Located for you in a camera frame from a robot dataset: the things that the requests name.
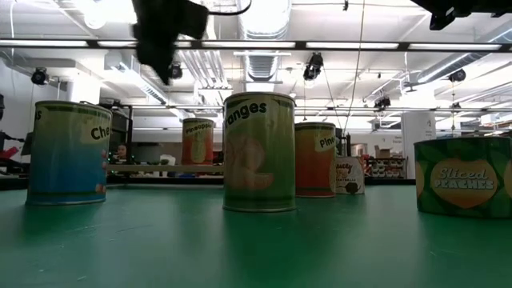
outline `green tabletop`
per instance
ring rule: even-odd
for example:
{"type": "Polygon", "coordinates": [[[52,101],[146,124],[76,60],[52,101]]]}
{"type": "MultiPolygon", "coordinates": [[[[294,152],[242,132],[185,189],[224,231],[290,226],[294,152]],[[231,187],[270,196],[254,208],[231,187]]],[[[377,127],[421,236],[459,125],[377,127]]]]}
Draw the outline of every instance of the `green tabletop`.
{"type": "Polygon", "coordinates": [[[511,287],[512,222],[416,210],[414,186],[222,209],[222,188],[119,186],[105,203],[0,192],[0,287],[511,287]]]}

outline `can label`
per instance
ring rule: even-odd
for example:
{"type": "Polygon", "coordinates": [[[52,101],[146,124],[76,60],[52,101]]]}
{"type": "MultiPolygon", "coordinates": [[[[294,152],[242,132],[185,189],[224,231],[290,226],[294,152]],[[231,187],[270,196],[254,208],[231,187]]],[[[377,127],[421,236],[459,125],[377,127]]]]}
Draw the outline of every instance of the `can label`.
{"type": "Polygon", "coordinates": [[[365,193],[365,175],[360,158],[336,157],[336,193],[365,193]]]}
{"type": "Polygon", "coordinates": [[[214,160],[214,122],[192,118],[183,121],[182,164],[211,165],[214,160]]]}
{"type": "Polygon", "coordinates": [[[234,210],[294,208],[294,103],[272,94],[226,100],[225,200],[234,210]]]}
{"type": "Polygon", "coordinates": [[[300,123],[295,126],[296,195],[333,197],[336,190],[335,126],[300,123]]]}
{"type": "Polygon", "coordinates": [[[27,202],[104,200],[110,120],[94,106],[37,103],[27,202]]]}
{"type": "Polygon", "coordinates": [[[418,209],[512,218],[509,138],[452,138],[414,144],[418,209]]]}

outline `ceiling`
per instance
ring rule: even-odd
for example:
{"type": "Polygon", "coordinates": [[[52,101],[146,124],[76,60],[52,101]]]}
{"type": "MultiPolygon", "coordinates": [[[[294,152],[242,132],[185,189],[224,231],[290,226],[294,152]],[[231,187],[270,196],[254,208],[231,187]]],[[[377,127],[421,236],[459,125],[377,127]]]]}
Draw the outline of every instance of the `ceiling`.
{"type": "MultiPolygon", "coordinates": [[[[99,29],[92,29],[85,23],[84,9],[76,5],[76,0],[18,0],[12,6],[11,0],[0,0],[0,38],[10,38],[12,7],[12,27],[16,38],[100,38],[128,39],[130,35],[130,0],[103,0],[110,2],[104,14],[108,21],[99,29]]],[[[226,5],[234,2],[219,0],[206,3],[226,5]]],[[[317,41],[385,41],[385,42],[477,42],[481,36],[487,35],[496,27],[512,23],[512,15],[501,18],[490,18],[488,14],[473,14],[468,18],[460,18],[443,31],[430,31],[430,15],[421,7],[408,0],[350,0],[348,11],[343,11],[343,0],[293,0],[290,25],[286,38],[289,40],[317,41]]],[[[214,36],[217,39],[240,39],[238,18],[216,16],[210,20],[214,36]]],[[[0,50],[0,56],[9,57],[10,50],[0,50]]],[[[234,55],[232,50],[220,51],[220,59],[232,92],[244,91],[245,72],[243,57],[234,55]]],[[[129,78],[111,70],[106,64],[106,55],[114,55],[124,62],[132,59],[131,50],[58,50],[58,49],[17,49],[16,55],[25,59],[73,59],[87,69],[96,73],[102,83],[102,97],[119,98],[131,104],[147,104],[148,97],[129,78]]],[[[406,81],[405,72],[411,74],[425,70],[443,59],[451,56],[447,53],[435,52],[322,52],[324,68],[314,80],[313,86],[305,86],[302,72],[305,62],[311,56],[308,51],[291,51],[281,56],[277,78],[273,91],[294,95],[301,106],[373,106],[373,101],[383,95],[389,96],[392,106],[406,106],[402,96],[416,97],[413,104],[417,106],[448,107],[452,101],[468,99],[471,95],[503,85],[510,81],[512,54],[491,54],[482,60],[464,67],[467,78],[452,89],[451,82],[437,80],[421,86],[416,92],[400,89],[400,79],[406,81]],[[382,93],[378,88],[390,82],[382,93]],[[428,94],[431,99],[425,100],[428,94]]],[[[182,64],[183,77],[173,80],[171,86],[164,86],[151,68],[142,66],[140,73],[144,79],[162,91],[166,98],[175,104],[197,104],[194,96],[196,83],[186,65],[182,64]]],[[[477,101],[469,101],[463,107],[485,107],[499,105],[507,107],[511,100],[512,90],[482,97],[477,101]]],[[[317,119],[339,124],[336,114],[332,111],[308,110],[310,119],[317,119]]],[[[173,116],[167,110],[139,111],[143,116],[173,116]]],[[[375,118],[373,113],[353,113],[363,122],[375,118]]],[[[466,114],[459,117],[459,122],[474,122],[481,114],[466,114]]],[[[439,115],[440,118],[450,114],[439,115]]],[[[380,114],[387,122],[399,120],[399,114],[380,114]]]]}

